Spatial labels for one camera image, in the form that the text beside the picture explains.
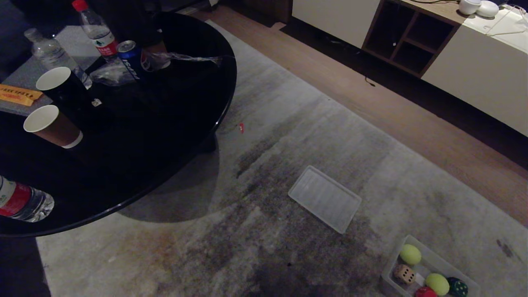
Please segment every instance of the blue soda can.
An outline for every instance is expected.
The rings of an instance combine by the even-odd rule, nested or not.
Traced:
[[[152,75],[154,68],[135,41],[127,40],[118,44],[117,55],[136,81],[146,82]]]

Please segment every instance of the plastic water bottle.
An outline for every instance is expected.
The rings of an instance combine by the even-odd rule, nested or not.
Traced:
[[[62,66],[68,67],[82,81],[87,89],[92,86],[90,77],[66,53],[57,40],[44,38],[35,28],[24,32],[24,36],[33,42],[31,52],[48,70]]]
[[[93,45],[99,50],[103,58],[110,62],[117,58],[117,41],[105,20],[88,7],[85,0],[75,0],[71,3],[73,8],[80,13],[81,27],[92,40]]]
[[[55,201],[46,192],[10,181],[0,175],[0,215],[26,222],[47,217]]]

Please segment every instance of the stained rug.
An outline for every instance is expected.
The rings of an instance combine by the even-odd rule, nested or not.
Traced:
[[[52,295],[378,296],[407,234],[483,295],[527,295],[526,228],[208,23],[231,43],[239,71],[219,149],[119,213],[39,237]],[[308,165],[363,198],[345,234],[288,197]]]

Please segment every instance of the glossy table top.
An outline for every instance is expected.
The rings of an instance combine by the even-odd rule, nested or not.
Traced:
[[[0,236],[42,236],[76,228],[140,199],[174,175],[214,137],[233,97],[237,64],[225,38],[192,17],[162,13],[168,51],[211,62],[173,61],[155,85],[91,89],[113,112],[102,132],[64,150],[22,129],[24,117],[0,113],[0,174],[55,199],[51,214],[26,223],[0,217]]]

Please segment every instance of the yellow ball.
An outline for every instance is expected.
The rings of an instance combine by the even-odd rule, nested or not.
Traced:
[[[422,260],[422,253],[415,246],[406,244],[400,251],[400,257],[409,265],[416,265]]]
[[[438,273],[431,273],[427,276],[426,285],[430,287],[438,296],[444,296],[449,292],[449,282]]]

